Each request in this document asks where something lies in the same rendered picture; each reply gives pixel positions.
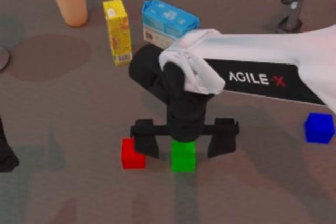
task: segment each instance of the cube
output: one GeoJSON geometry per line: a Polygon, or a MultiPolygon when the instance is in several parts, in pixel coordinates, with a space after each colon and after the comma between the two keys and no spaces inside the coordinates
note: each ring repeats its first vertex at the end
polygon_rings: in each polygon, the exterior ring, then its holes
{"type": "Polygon", "coordinates": [[[182,143],[176,140],[172,142],[172,171],[194,172],[196,169],[196,145],[195,142],[182,143]]]}
{"type": "Polygon", "coordinates": [[[329,144],[335,135],[331,114],[310,113],[304,126],[306,141],[309,143],[329,144]]]}
{"type": "Polygon", "coordinates": [[[135,151],[135,142],[133,138],[122,139],[121,164],[123,169],[146,168],[146,156],[135,151]]]}

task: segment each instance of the box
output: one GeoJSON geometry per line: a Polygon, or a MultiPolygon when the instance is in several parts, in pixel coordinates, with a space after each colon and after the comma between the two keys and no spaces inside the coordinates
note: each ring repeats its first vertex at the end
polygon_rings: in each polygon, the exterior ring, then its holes
{"type": "Polygon", "coordinates": [[[103,2],[109,43],[116,66],[132,60],[131,33],[128,15],[122,0],[103,2]]]}
{"type": "Polygon", "coordinates": [[[146,0],[142,7],[144,40],[166,49],[186,32],[199,28],[199,18],[161,0],[146,0]]]}

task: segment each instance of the gray round object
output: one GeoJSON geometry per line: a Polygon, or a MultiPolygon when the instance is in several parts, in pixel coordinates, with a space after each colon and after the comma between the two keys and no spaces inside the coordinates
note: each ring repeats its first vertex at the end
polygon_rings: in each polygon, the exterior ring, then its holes
{"type": "Polygon", "coordinates": [[[0,70],[4,69],[8,65],[9,59],[9,51],[4,47],[0,47],[0,70]]]}

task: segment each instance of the table surface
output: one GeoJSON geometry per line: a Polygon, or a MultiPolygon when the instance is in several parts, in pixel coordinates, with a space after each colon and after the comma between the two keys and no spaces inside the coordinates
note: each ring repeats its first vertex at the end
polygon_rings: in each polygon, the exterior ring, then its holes
{"type": "MultiPolygon", "coordinates": [[[[240,122],[238,150],[206,159],[197,141],[197,172],[170,168],[170,139],[146,170],[123,170],[121,139],[139,118],[164,123],[165,106],[115,67],[102,1],[90,20],[67,27],[54,0],[0,0],[0,44],[12,64],[0,75],[7,138],[21,160],[0,174],[1,224],[334,224],[336,142],[305,142],[309,112],[325,107],[223,93],[207,122],[240,122]]],[[[143,0],[123,0],[133,50],[142,40],[143,0]]],[[[198,15],[202,28],[271,33],[286,15],[280,0],[164,0],[198,15]]],[[[304,31],[333,25],[336,0],[307,0],[304,31]]]]}

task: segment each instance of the blue and white carton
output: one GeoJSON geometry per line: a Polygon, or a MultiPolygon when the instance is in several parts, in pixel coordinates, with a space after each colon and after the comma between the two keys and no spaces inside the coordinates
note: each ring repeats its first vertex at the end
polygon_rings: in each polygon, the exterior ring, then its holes
{"type": "Polygon", "coordinates": [[[142,6],[144,40],[166,49],[186,32],[199,28],[199,18],[161,0],[145,0],[142,6]]]}

